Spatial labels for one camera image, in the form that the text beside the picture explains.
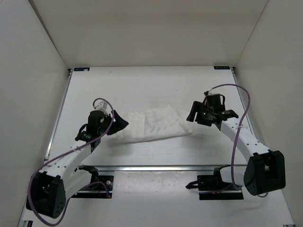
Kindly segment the white pleated skirt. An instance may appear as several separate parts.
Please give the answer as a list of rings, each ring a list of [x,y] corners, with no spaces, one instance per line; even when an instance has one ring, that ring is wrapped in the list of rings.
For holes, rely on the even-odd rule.
[[[171,105],[146,111],[126,112],[122,118],[129,125],[117,133],[121,143],[163,140],[190,135],[194,124],[186,121],[188,112]]]

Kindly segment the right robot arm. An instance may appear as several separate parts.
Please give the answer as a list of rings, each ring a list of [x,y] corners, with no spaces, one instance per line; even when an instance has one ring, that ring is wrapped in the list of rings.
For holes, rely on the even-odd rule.
[[[188,122],[216,126],[227,136],[244,156],[245,168],[225,165],[216,167],[200,184],[200,190],[219,192],[241,186],[253,196],[285,188],[285,158],[279,151],[272,151],[245,128],[233,110],[225,108],[221,94],[206,95],[203,102],[194,101],[187,117]]]

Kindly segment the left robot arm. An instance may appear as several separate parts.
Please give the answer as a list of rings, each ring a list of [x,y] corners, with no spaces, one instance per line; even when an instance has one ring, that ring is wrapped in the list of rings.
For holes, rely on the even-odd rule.
[[[88,122],[82,125],[75,137],[71,152],[60,155],[50,166],[34,174],[29,183],[30,195],[26,208],[51,218],[58,218],[67,201],[78,191],[99,186],[98,170],[82,162],[97,148],[104,135],[113,135],[128,126],[116,111],[94,110]]]

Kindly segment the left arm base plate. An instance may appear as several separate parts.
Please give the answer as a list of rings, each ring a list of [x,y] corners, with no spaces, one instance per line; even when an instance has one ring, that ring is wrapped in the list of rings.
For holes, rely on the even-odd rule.
[[[81,199],[111,199],[114,186],[114,173],[99,173],[97,180],[102,182],[75,193],[72,198]]]

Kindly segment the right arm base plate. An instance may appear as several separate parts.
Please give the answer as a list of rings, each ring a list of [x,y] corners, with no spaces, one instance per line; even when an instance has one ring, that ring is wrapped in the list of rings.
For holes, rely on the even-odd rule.
[[[188,183],[186,189],[198,189],[201,201],[243,200],[242,191],[234,189],[231,183],[225,183],[214,175],[198,175],[197,180]]]

